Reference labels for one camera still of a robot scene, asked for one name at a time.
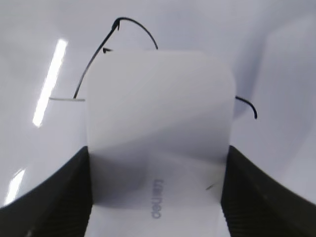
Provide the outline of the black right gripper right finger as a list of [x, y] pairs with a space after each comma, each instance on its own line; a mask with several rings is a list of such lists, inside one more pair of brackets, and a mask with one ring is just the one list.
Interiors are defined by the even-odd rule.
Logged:
[[221, 206], [232, 237], [314, 237], [316, 206], [229, 147]]

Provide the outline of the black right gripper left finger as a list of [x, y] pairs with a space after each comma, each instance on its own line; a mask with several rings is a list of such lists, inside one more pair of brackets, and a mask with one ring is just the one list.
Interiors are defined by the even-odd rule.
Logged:
[[0, 209], [2, 237], [82, 237], [93, 205], [88, 148]]

